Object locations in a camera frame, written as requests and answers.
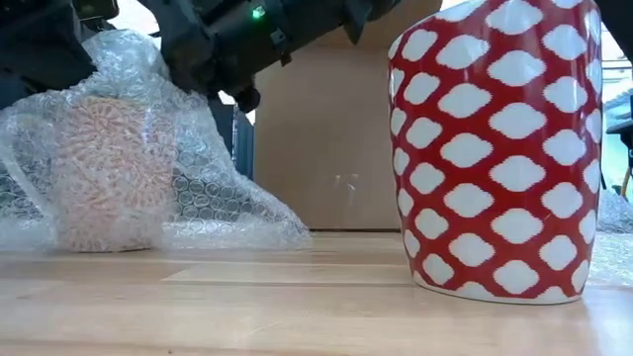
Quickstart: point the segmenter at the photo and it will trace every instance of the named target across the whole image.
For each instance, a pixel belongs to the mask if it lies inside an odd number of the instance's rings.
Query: bubble wrap
[[[589,284],[633,287],[633,234],[595,235]]]
[[[84,43],[98,71],[0,112],[0,249],[310,246],[297,216],[234,170],[204,97],[151,39]]]
[[[597,230],[613,233],[633,233],[633,205],[612,191],[600,192]]]

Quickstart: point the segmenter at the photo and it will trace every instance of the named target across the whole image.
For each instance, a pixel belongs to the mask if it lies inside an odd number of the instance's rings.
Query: wooden table
[[[554,307],[411,284],[396,234],[310,251],[0,254],[0,356],[633,355],[633,289]]]

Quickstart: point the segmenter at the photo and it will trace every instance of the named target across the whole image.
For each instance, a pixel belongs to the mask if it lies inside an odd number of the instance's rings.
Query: black machine
[[[400,0],[140,0],[160,28],[161,53],[181,89],[239,109],[259,105],[254,75],[343,26],[353,43]],[[81,41],[112,29],[117,0],[0,0],[0,109],[64,89],[94,67]]]

